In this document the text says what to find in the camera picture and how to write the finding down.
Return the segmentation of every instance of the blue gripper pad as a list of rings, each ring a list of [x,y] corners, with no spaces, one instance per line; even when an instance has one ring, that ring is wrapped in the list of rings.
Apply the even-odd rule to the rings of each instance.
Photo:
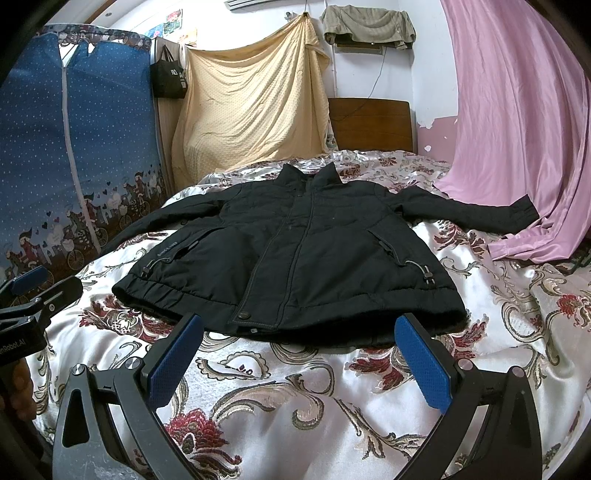
[[[450,378],[445,369],[405,316],[396,320],[394,338],[427,404],[444,415],[452,403]]]
[[[159,342],[165,345],[160,361],[156,361],[147,378],[146,403],[152,410],[168,405],[202,341],[201,317],[192,315],[188,321],[179,322],[167,338],[152,346],[154,349]]]
[[[41,286],[43,282],[47,281],[47,269],[40,265],[33,268],[31,271],[23,273],[14,279],[10,293],[16,295],[24,295],[25,293]]]

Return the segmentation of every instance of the beige cloth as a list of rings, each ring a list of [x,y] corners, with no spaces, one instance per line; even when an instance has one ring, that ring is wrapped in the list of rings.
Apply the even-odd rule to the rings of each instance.
[[[303,14],[242,48],[187,48],[189,90],[172,147],[176,189],[214,171],[327,152],[329,64]]]
[[[408,13],[385,8],[360,8],[330,5],[320,17],[324,37],[330,44],[337,35],[349,35],[364,43],[394,43],[398,50],[412,48],[417,39]]]

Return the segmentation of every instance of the jacket cuff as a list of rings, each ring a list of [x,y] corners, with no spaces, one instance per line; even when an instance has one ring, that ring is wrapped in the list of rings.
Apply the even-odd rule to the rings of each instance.
[[[540,218],[538,210],[535,209],[535,205],[532,203],[528,195],[524,195],[519,200],[512,203],[511,209],[515,215],[515,231],[511,233],[521,232]]]

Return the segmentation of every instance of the jacket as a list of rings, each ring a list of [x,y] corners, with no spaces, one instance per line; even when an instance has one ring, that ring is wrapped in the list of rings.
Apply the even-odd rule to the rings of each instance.
[[[113,286],[124,304],[172,322],[195,312],[206,330],[319,346],[391,345],[414,313],[431,334],[466,324],[456,286],[407,220],[517,233],[538,219],[527,196],[467,205],[408,187],[343,184],[333,163],[308,176],[286,164],[275,180],[194,195],[151,212],[106,246],[186,224]]]

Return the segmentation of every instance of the wooden headboard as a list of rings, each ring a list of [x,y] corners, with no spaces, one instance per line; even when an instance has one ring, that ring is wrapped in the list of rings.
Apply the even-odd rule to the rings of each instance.
[[[340,150],[413,151],[408,102],[329,98],[329,108]]]

